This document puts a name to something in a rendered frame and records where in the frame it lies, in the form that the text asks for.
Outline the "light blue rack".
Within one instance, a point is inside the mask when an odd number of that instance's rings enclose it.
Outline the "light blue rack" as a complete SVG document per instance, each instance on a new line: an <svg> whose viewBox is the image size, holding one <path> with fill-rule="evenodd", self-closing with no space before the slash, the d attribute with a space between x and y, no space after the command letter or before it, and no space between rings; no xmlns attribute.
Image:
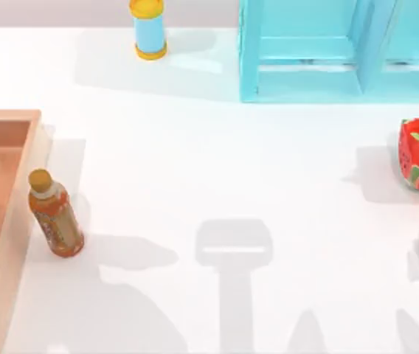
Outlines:
<svg viewBox="0 0 419 354"><path fill-rule="evenodd" d="M240 98L419 103L419 0L239 0Z"/></svg>

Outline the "orange bottle with yellow cap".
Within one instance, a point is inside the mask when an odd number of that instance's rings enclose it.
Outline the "orange bottle with yellow cap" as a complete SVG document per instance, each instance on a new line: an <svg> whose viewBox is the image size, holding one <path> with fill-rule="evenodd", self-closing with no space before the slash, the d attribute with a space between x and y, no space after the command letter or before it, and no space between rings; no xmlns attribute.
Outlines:
<svg viewBox="0 0 419 354"><path fill-rule="evenodd" d="M73 257L84 246L84 234L78 225L66 188L45 169L28 176L29 207L50 250L59 257Z"/></svg>

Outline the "light blue and yellow bottle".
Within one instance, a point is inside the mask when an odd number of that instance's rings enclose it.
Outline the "light blue and yellow bottle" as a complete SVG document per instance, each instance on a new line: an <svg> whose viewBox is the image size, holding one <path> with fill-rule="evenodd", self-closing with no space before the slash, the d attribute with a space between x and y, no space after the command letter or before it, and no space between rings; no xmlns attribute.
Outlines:
<svg viewBox="0 0 419 354"><path fill-rule="evenodd" d="M163 0L130 0L135 31L135 49L144 60L158 60L167 52L163 24Z"/></svg>

